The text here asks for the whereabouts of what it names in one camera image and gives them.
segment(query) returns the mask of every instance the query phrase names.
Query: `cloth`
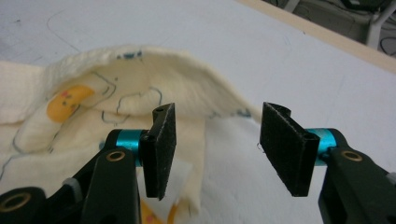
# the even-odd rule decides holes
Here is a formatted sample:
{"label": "cloth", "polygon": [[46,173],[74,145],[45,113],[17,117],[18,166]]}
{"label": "cloth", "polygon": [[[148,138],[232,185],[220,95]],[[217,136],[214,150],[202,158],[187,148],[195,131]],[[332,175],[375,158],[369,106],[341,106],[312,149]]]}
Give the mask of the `cloth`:
{"label": "cloth", "polygon": [[157,211],[164,222],[166,213],[181,223],[199,212],[205,120],[261,120],[260,109],[214,69],[170,49],[96,49],[46,68],[0,62],[0,78],[0,193],[37,186],[51,195],[97,153],[112,129],[149,129],[151,111],[175,103],[178,168],[171,170],[168,186],[175,187],[166,195],[177,190],[166,212]]}

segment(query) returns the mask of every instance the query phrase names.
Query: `cream-colored fabric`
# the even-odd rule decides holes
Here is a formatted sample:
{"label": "cream-colored fabric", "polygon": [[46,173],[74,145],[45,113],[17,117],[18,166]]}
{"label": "cream-colored fabric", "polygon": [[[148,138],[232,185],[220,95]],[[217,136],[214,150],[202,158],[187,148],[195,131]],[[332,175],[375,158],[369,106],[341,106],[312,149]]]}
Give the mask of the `cream-colored fabric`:
{"label": "cream-colored fabric", "polygon": [[205,120],[260,120],[216,71],[169,49],[97,49],[47,68],[0,62],[0,78],[0,193],[39,186],[51,195],[112,129],[149,129],[151,111],[175,103],[175,157],[192,166],[177,198],[181,222],[200,207]]}

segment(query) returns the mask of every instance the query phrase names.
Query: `white cloth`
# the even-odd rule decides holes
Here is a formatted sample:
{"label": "white cloth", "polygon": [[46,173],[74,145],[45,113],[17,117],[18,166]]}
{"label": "white cloth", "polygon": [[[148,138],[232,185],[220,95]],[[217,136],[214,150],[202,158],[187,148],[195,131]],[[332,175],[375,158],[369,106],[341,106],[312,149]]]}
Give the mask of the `white cloth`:
{"label": "white cloth", "polygon": [[175,158],[192,167],[177,182],[176,222],[199,212],[205,119],[261,119],[214,69],[169,49],[97,49],[47,68],[0,62],[0,78],[0,193],[38,186],[51,195],[112,129],[149,129],[151,111],[175,103]]}

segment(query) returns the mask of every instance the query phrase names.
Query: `floor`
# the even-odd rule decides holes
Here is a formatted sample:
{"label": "floor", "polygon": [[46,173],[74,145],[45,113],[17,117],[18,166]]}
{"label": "floor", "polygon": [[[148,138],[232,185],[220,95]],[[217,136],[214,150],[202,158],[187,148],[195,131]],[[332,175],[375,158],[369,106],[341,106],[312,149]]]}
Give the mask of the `floor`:
{"label": "floor", "polygon": [[[282,8],[288,2],[264,1]],[[373,16],[371,12],[350,10],[339,0],[303,0],[294,9],[293,14],[361,43],[366,40],[369,21]],[[393,13],[382,26],[378,50],[396,58],[396,13]]]}

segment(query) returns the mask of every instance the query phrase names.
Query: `white surface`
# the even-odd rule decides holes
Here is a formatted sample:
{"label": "white surface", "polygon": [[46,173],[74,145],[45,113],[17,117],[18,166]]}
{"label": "white surface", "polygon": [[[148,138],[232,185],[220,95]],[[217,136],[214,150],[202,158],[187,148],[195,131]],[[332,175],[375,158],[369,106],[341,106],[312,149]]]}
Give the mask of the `white surface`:
{"label": "white surface", "polygon": [[[0,2],[0,60],[47,65],[125,43],[185,49],[217,68],[254,105],[284,105],[305,128],[334,127],[396,171],[396,76],[233,1]],[[260,126],[206,128],[202,212],[191,223],[319,223],[325,168],[308,198],[291,198],[257,148]]]}

